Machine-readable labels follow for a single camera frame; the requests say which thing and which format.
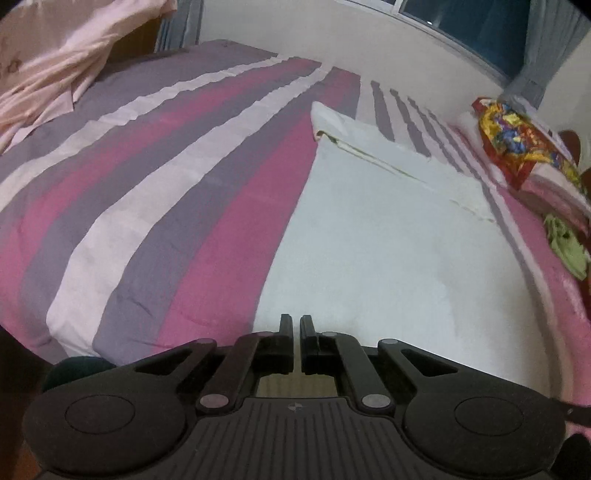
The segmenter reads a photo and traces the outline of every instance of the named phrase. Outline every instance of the striped comforter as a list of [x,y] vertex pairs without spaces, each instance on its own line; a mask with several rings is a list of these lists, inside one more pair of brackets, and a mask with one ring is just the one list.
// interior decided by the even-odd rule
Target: striped comforter
[[591,403],[591,327],[541,222],[426,108],[320,63],[227,41],[104,74],[0,161],[0,315],[49,361],[123,364],[249,332],[308,179],[313,101],[482,181],[560,355]]

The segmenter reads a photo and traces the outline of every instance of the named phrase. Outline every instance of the green cloth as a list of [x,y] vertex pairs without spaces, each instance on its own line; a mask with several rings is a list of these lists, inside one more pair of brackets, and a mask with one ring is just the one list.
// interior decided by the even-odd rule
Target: green cloth
[[544,220],[550,248],[562,260],[564,266],[579,280],[587,277],[585,248],[573,231],[562,220],[549,213]]

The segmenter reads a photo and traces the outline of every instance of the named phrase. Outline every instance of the floor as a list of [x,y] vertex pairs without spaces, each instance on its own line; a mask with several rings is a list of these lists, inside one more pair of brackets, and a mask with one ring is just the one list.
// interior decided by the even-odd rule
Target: floor
[[48,368],[0,327],[0,480],[30,480],[37,473],[33,457],[22,449],[21,423]]

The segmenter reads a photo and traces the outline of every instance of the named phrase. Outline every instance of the curtain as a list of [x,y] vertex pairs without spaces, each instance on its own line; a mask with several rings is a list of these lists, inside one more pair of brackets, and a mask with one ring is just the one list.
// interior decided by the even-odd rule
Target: curtain
[[550,80],[590,26],[568,0],[531,0],[524,66],[501,97],[520,95],[538,108]]
[[160,23],[154,51],[190,47],[199,40],[203,0],[178,0],[177,11]]

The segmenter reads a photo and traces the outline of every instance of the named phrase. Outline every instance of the logo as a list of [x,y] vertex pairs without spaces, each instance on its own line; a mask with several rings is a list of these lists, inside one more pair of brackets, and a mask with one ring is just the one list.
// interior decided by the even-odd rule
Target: logo
[[293,402],[290,403],[287,408],[289,408],[291,411],[300,411],[304,408],[304,406],[301,403]]

